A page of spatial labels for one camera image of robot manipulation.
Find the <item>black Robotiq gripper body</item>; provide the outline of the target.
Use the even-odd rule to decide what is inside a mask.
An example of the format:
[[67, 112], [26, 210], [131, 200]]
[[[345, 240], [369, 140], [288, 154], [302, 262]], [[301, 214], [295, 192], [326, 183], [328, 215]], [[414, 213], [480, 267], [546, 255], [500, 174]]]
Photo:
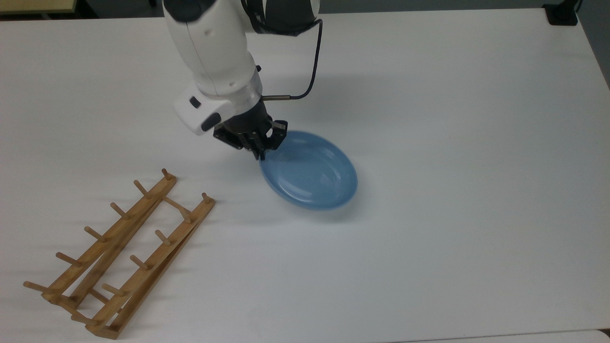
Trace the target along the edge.
[[234, 148], [248, 149], [248, 134], [265, 135], [265, 122], [272, 120], [263, 101], [252, 109], [215, 126], [213, 136]]

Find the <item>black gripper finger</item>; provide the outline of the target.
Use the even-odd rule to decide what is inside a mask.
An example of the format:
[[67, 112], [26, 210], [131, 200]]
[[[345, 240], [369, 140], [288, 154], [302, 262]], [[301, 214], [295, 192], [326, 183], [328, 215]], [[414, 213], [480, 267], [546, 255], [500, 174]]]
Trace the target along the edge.
[[248, 134], [248, 150], [251, 151], [258, 161], [265, 161], [265, 136], [259, 134]]
[[288, 123], [285, 120], [266, 120], [265, 122], [265, 151], [274, 151], [279, 148], [287, 135]]

